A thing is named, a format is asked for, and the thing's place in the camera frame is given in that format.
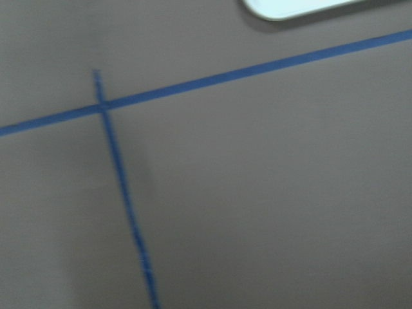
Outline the cream bear tray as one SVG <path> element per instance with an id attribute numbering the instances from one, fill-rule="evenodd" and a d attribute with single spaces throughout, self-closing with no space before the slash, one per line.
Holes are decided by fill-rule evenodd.
<path id="1" fill-rule="evenodd" d="M 266 21 L 284 21 L 360 3 L 351 0 L 243 0 L 254 15 Z"/>

